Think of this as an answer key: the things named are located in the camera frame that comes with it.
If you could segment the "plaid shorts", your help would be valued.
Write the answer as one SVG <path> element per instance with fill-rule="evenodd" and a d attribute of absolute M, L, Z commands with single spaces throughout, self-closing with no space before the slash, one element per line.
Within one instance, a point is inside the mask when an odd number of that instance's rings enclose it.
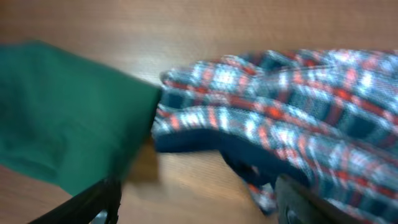
<path fill-rule="evenodd" d="M 395 50 L 224 55 L 161 82 L 157 151 L 219 151 L 265 214 L 285 174 L 360 222 L 397 222 Z"/>

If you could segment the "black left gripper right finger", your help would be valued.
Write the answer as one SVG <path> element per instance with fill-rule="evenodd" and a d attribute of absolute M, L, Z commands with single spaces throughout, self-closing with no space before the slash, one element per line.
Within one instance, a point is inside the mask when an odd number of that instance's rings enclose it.
<path fill-rule="evenodd" d="M 341 211 L 287 175 L 275 183 L 279 224 L 358 224 L 360 221 Z"/>

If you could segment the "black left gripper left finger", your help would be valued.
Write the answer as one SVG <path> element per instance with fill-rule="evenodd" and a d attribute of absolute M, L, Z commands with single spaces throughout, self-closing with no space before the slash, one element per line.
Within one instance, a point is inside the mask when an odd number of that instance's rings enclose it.
<path fill-rule="evenodd" d="M 121 181 L 103 179 L 30 224 L 117 224 Z"/>

